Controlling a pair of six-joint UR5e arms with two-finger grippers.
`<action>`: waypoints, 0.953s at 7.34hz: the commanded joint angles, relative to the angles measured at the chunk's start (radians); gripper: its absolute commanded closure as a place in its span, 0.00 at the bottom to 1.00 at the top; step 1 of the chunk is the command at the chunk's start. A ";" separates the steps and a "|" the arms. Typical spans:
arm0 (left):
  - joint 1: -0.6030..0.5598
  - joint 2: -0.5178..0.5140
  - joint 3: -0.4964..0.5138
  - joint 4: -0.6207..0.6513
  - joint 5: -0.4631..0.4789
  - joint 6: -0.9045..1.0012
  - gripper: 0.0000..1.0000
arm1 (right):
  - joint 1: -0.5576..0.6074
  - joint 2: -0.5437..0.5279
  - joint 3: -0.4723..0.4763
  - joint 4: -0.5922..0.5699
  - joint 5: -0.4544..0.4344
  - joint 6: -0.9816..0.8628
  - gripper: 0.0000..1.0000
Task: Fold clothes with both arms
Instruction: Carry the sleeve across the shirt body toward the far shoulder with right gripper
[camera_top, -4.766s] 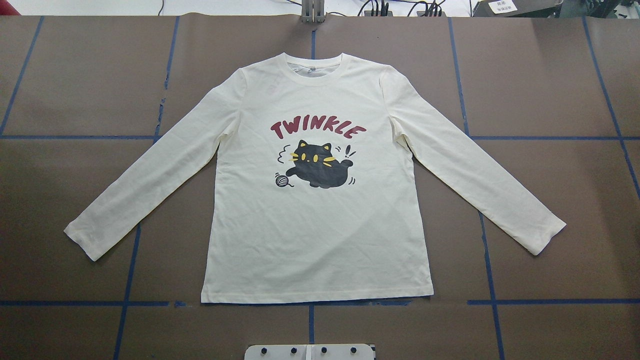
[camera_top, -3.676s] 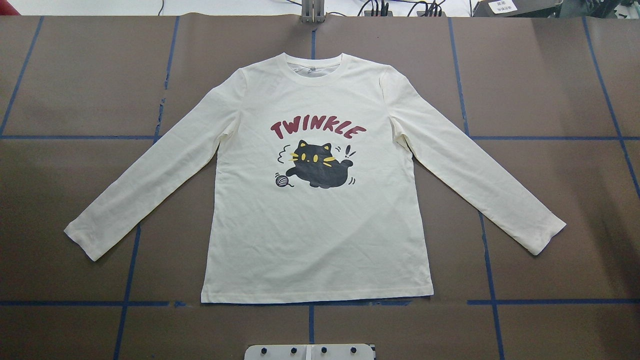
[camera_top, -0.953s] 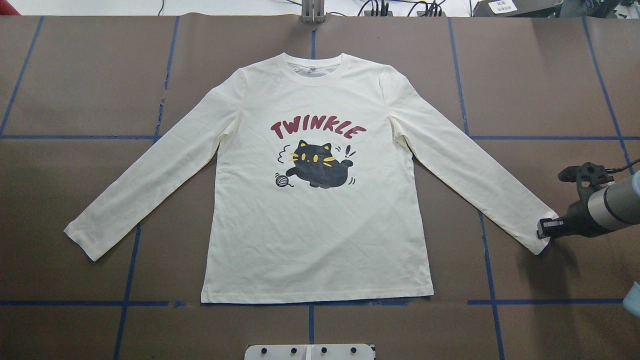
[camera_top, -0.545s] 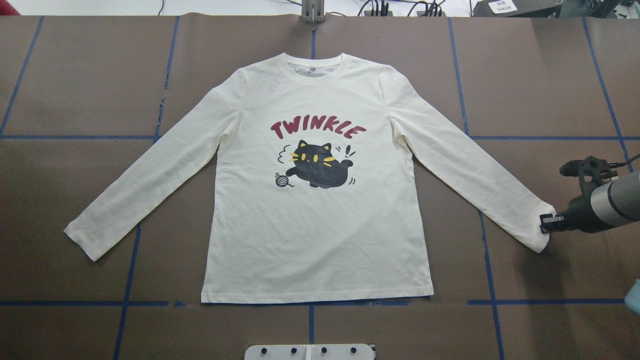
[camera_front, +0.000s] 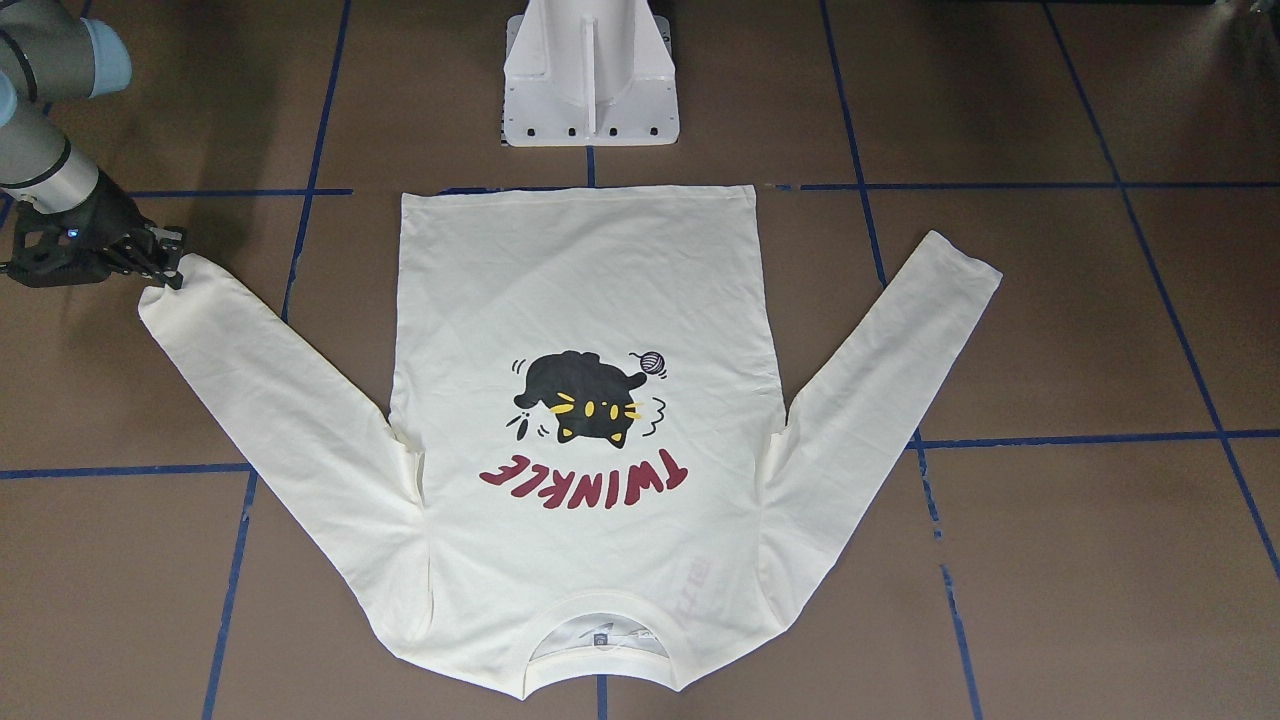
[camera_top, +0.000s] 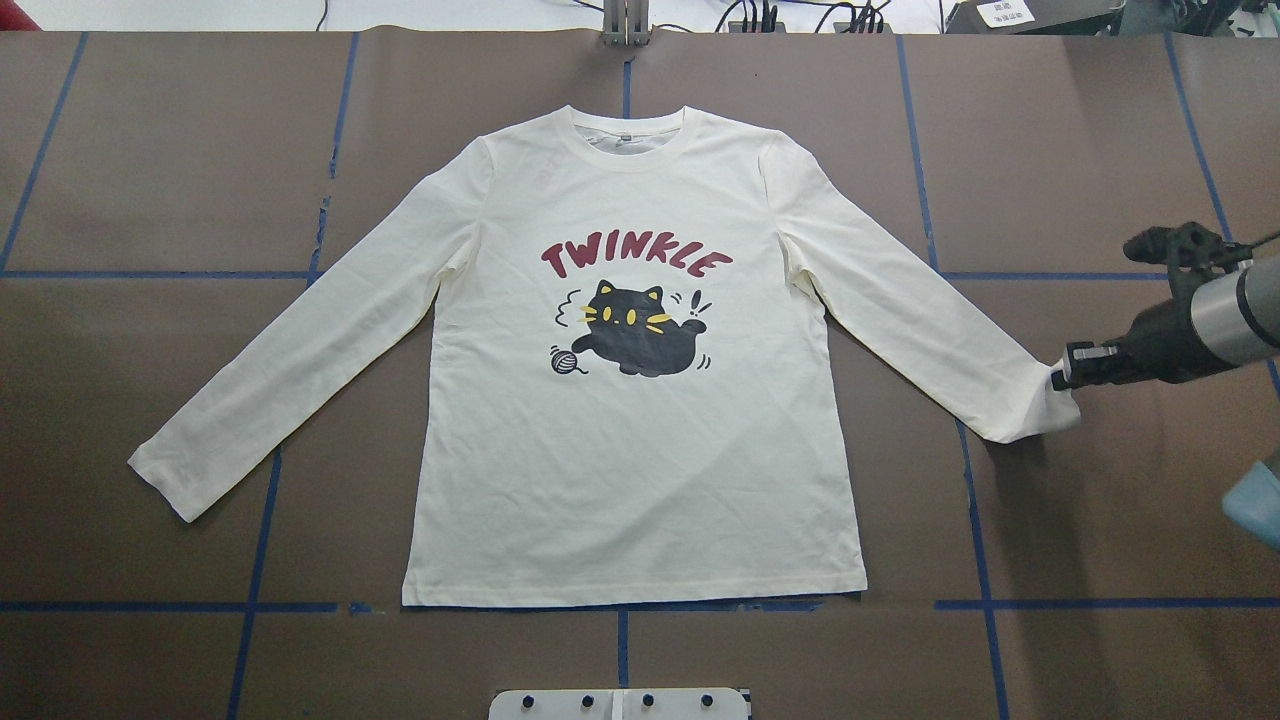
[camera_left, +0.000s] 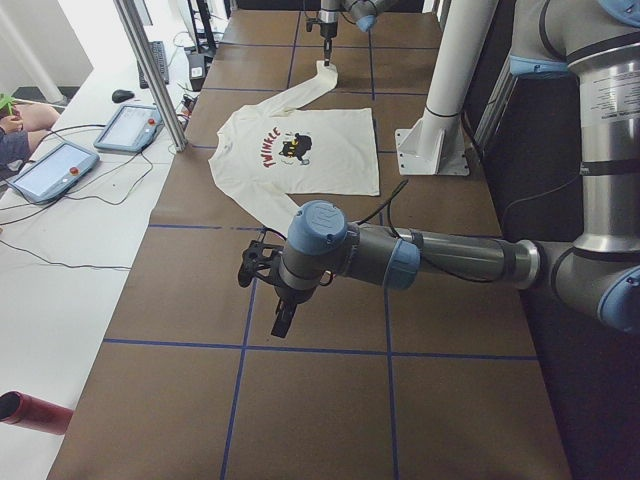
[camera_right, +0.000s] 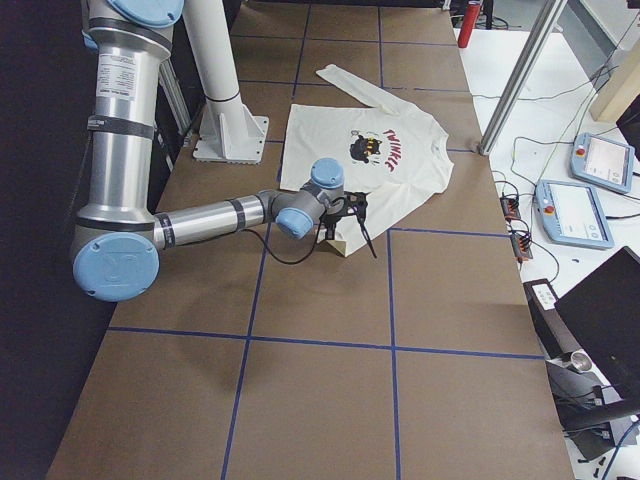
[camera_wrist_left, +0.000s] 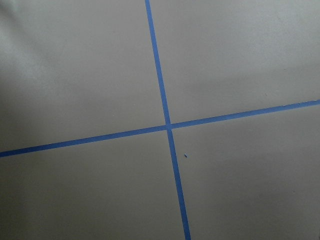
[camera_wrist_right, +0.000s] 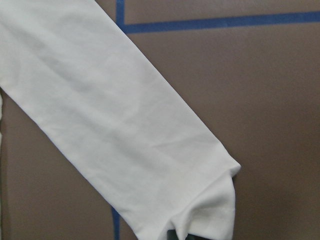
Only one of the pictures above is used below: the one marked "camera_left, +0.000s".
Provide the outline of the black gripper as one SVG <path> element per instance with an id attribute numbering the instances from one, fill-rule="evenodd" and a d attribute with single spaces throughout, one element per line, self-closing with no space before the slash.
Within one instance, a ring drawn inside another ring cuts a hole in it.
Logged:
<path id="1" fill-rule="evenodd" d="M 337 36 L 338 23 L 337 22 L 321 22 L 320 34 L 324 38 L 323 43 L 323 64 L 328 67 L 331 63 L 332 55 L 332 40 Z"/>
<path id="2" fill-rule="evenodd" d="M 295 289 L 286 284 L 276 285 L 275 292 L 279 297 L 276 306 L 276 318 L 271 330 L 275 337 L 286 337 L 291 327 L 297 306 L 307 302 L 314 294 L 316 287 Z"/>

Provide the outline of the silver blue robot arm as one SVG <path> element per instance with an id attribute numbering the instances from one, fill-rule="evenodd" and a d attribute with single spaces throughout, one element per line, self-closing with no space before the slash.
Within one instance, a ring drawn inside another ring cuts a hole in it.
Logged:
<path id="1" fill-rule="evenodd" d="M 322 0 L 315 18 L 307 21 L 307 30 L 318 25 L 323 38 L 324 65 L 329 66 L 333 39 L 338 34 L 338 18 L 344 13 L 362 32 L 369 32 L 378 17 L 392 8 L 397 0 Z"/>
<path id="2" fill-rule="evenodd" d="M 520 1 L 511 71 L 567 72 L 580 84 L 583 233 L 570 243 L 511 243 L 357 225 L 325 201 L 304 204 L 273 257 L 279 297 L 272 332 L 325 273 L 394 289 L 433 269 L 480 283 L 543 287 L 605 325 L 639 330 L 639 5 L 635 1 Z"/>

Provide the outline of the person hand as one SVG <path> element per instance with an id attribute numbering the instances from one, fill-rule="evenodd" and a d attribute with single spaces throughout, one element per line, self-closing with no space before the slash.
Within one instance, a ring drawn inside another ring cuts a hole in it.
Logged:
<path id="1" fill-rule="evenodd" d="M 19 104 L 13 107 L 13 114 L 22 121 L 22 129 L 27 132 L 50 130 L 60 117 L 60 113 L 45 104 Z"/>

